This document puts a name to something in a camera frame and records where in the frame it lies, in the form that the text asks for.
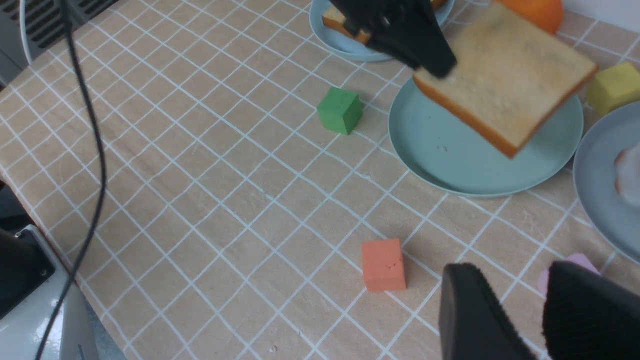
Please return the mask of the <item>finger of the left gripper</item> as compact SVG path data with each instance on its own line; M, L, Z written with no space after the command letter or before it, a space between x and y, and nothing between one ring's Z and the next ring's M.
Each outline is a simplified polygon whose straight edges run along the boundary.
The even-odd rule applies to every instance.
M445 78L457 59L445 39L430 0L333 0L351 35L368 34L365 46L409 68Z

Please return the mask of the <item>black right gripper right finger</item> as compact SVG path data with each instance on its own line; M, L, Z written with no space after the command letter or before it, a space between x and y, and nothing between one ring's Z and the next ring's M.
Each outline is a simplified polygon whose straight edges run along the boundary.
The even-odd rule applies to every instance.
M542 335L553 360L637 360L640 299L567 260L551 264Z

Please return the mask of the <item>robot base white black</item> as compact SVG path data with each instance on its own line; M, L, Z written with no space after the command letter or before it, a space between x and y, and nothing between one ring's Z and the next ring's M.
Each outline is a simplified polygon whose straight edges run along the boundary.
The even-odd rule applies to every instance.
M33 360L67 280L67 270L6 184L1 185L0 205L1 358ZM62 302L41 357L125 359L77 285Z

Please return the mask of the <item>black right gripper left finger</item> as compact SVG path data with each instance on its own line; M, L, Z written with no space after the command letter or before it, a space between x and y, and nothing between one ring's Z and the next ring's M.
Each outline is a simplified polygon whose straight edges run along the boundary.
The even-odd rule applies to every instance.
M444 360L535 360L487 278L471 263L446 264L439 302Z

